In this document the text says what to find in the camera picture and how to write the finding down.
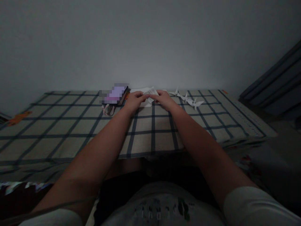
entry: finger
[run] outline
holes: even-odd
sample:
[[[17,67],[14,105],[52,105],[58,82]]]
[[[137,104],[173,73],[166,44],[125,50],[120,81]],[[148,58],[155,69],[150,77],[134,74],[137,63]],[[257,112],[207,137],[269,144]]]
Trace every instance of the finger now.
[[[157,89],[157,93],[159,94],[159,96],[161,96],[164,93],[164,91],[160,90],[160,89]]]
[[[150,98],[159,101],[160,96],[157,96],[157,95],[153,95],[153,94],[152,94],[152,95],[150,95]]]
[[[150,97],[150,95],[147,94],[147,95],[143,95],[143,96],[139,97],[138,99],[140,100],[140,102],[144,102],[149,97]]]
[[[141,97],[141,96],[143,96],[143,92],[141,92],[141,91],[136,91],[136,92],[133,92],[133,95],[134,95],[135,97]]]

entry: hand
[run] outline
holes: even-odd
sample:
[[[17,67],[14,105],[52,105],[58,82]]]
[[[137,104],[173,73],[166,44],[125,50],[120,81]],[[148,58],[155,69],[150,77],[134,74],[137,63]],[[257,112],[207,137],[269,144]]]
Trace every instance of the hand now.
[[[144,95],[141,91],[130,93],[123,109],[126,109],[131,113],[131,115],[134,115],[140,104],[149,97],[149,94]]]
[[[157,100],[165,110],[170,111],[173,106],[178,106],[178,104],[170,97],[168,92],[158,89],[157,93],[159,96],[150,95],[150,98]]]

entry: white t-shirt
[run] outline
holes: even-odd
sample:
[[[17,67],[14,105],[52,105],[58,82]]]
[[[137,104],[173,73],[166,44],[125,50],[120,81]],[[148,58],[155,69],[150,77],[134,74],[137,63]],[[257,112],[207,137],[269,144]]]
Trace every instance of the white t-shirt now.
[[[175,184],[156,182],[141,188],[102,225],[301,225],[300,217],[254,187],[239,187],[229,193],[223,212]],[[82,226],[82,221],[75,212],[58,209],[20,224],[28,225]]]

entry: dark shorts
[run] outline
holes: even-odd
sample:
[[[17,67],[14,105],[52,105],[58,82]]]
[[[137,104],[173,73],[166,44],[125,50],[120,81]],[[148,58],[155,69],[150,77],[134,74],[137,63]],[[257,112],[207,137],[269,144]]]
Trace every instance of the dark shorts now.
[[[169,175],[152,178],[144,171],[136,171],[106,180],[99,193],[99,202],[94,212],[95,225],[101,225],[111,213],[125,205],[144,185],[156,181],[174,183],[192,194],[196,199],[219,209],[199,168],[179,167]]]

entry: paper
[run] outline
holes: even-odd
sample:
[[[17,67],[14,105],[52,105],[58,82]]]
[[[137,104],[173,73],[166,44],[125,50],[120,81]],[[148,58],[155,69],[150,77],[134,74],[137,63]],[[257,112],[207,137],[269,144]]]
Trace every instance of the paper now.
[[[149,87],[140,88],[140,89],[131,89],[131,93],[136,92],[136,91],[141,91],[144,93],[148,90],[149,90]],[[140,107],[151,107],[151,104],[148,101],[145,101],[140,104]]]
[[[150,88],[148,91],[143,92],[144,95],[146,94],[150,94],[150,95],[157,95],[159,96],[159,94],[157,93],[157,90],[155,90],[154,87]],[[147,98],[148,102],[151,104],[154,100],[152,98]]]
[[[180,97],[185,103],[188,103],[190,106],[194,107],[194,110],[196,110],[198,106],[200,106],[202,103],[204,103],[203,101],[196,102],[197,99],[192,100],[191,98],[188,98],[187,97],[188,92],[183,97],[182,95],[179,94],[178,88],[176,89],[175,92],[169,92],[169,93],[172,94],[172,95],[175,95],[176,97]]]

